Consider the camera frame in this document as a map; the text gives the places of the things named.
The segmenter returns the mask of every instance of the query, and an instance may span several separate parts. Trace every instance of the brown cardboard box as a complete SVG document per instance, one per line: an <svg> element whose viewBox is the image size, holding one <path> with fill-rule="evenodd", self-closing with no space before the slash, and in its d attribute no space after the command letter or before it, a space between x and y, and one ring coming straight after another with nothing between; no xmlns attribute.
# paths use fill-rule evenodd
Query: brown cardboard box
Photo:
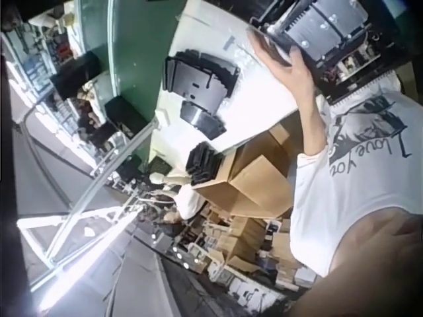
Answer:
<svg viewBox="0 0 423 317"><path fill-rule="evenodd" d="M266 235L266 222L261 219L235 217L229 227L229 234L239 237L255 250L259 250Z"/></svg>
<svg viewBox="0 0 423 317"><path fill-rule="evenodd" d="M282 226L280 227L279 232L289 232L290 228L291 228L291 220L284 219L282 221Z"/></svg>
<svg viewBox="0 0 423 317"><path fill-rule="evenodd" d="M214 211L211 211L209 215L207 216L207 220L211 223L219 224L220 222L220 216L218 213L215 213Z"/></svg>
<svg viewBox="0 0 423 317"><path fill-rule="evenodd" d="M284 148L291 159L303 152L303 131L299 112L284 118L269 130L272 137Z"/></svg>
<svg viewBox="0 0 423 317"><path fill-rule="evenodd" d="M256 250L235 236L222 234L214 249L209 249L209 256L220 263L244 272L254 272Z"/></svg>
<svg viewBox="0 0 423 317"><path fill-rule="evenodd" d="M210 237L216 238L216 239L220 238L220 236L222 234L221 230L217 230L217 229L213 229L213 228L205 228L203 232L206 236L210 236Z"/></svg>
<svg viewBox="0 0 423 317"><path fill-rule="evenodd" d="M231 218L231 214L227 211L224 211L222 208L219 208L218 206L212 205L210 207L210 210L212 210L214 213L217 213L219 217L223 220L229 220Z"/></svg>
<svg viewBox="0 0 423 317"><path fill-rule="evenodd" d="M293 283L296 271L297 270L294 270L294 269L281 269L278 271L278 276L276 279L279 279L288 283Z"/></svg>
<svg viewBox="0 0 423 317"><path fill-rule="evenodd" d="M194 189L232 216L275 219L293 205L286 179L289 162L288 154L265 132L229 153L216 179Z"/></svg>
<svg viewBox="0 0 423 317"><path fill-rule="evenodd" d="M271 254L276 259L297 263L289 247L289 233L274 233Z"/></svg>

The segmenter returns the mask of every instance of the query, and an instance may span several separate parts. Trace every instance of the white t-shirt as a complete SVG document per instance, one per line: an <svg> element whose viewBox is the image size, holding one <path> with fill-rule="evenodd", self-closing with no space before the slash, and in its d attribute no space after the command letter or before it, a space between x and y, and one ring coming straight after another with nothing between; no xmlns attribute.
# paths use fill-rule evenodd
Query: white t-shirt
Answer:
<svg viewBox="0 0 423 317"><path fill-rule="evenodd" d="M423 107L399 92L333 118L328 147L299 155L291 252L326 276L346 231L386 207L422 214Z"/></svg>
<svg viewBox="0 0 423 317"><path fill-rule="evenodd" d="M203 206L206 200L190 184L183 185L177 195L174 197L176 208L182 219L192 218Z"/></svg>

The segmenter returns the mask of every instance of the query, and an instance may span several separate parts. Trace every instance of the white table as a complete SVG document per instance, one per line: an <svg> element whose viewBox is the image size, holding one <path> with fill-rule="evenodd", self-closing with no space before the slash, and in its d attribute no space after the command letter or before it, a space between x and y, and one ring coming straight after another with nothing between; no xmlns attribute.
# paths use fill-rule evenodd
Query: white table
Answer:
<svg viewBox="0 0 423 317"><path fill-rule="evenodd" d="M217 115L227 132L211 143L227 150L278 123L297 109L291 93L255 58L247 38L247 24L201 0L188 0L175 32L169 56L186 49L226 59L241 68L230 98ZM165 112L170 125L153 134L152 150L178 167L185 165L191 149L208 139L179 118L183 98L161 90L157 111Z"/></svg>

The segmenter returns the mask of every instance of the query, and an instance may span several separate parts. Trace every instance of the ceiling light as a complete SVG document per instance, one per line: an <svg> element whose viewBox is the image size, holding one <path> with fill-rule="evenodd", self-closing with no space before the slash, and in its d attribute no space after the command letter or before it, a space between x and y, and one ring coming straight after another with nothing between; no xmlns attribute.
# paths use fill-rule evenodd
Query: ceiling light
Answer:
<svg viewBox="0 0 423 317"><path fill-rule="evenodd" d="M84 228L84 236L91 238L91 237L95 236L95 231L90 227L85 227Z"/></svg>
<svg viewBox="0 0 423 317"><path fill-rule="evenodd" d="M118 235L135 219L137 213L130 213L122 218L101 241L85 253L70 269L59 276L47 291L39 306L40 311L51 309L74 284L89 270L101 254L110 246Z"/></svg>

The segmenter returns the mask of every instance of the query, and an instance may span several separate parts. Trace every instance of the screw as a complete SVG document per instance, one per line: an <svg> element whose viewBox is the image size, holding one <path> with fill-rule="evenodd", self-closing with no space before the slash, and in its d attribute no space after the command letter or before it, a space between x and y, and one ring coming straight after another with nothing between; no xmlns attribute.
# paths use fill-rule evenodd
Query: screw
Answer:
<svg viewBox="0 0 423 317"><path fill-rule="evenodd" d="M331 15L329 17L329 21L331 21L332 23L337 23L338 22L338 17L336 15Z"/></svg>

